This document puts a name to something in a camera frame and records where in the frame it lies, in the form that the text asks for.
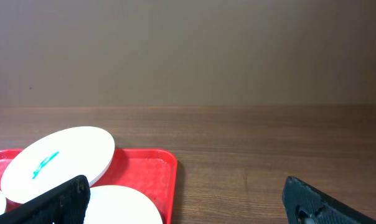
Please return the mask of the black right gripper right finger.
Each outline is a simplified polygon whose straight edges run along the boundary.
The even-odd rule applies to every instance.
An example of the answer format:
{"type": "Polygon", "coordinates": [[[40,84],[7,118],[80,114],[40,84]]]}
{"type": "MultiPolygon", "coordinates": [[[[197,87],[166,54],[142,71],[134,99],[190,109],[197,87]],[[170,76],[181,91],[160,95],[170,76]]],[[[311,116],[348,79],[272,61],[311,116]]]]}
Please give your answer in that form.
{"type": "Polygon", "coordinates": [[[286,179],[282,201],[289,224],[376,224],[373,218],[293,176],[286,179]]]}

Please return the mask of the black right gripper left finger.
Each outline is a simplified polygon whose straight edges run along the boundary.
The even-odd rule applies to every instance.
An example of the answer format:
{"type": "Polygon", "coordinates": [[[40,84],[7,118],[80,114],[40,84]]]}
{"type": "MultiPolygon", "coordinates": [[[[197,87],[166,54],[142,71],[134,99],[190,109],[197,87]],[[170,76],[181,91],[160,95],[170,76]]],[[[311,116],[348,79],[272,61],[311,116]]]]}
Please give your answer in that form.
{"type": "Polygon", "coordinates": [[[89,201],[88,180],[78,175],[0,215],[0,224],[83,224],[89,201]]]}

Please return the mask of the white plate top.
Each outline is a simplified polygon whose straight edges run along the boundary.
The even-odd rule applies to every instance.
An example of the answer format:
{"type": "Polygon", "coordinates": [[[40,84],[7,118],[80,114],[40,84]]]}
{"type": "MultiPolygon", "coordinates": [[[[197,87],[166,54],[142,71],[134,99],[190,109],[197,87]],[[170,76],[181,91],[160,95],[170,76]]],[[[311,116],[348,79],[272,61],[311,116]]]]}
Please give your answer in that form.
{"type": "Polygon", "coordinates": [[[12,202],[26,203],[84,175],[89,185],[108,170],[115,140],[106,130],[78,126],[45,136],[23,149],[6,167],[1,190],[12,202]]]}

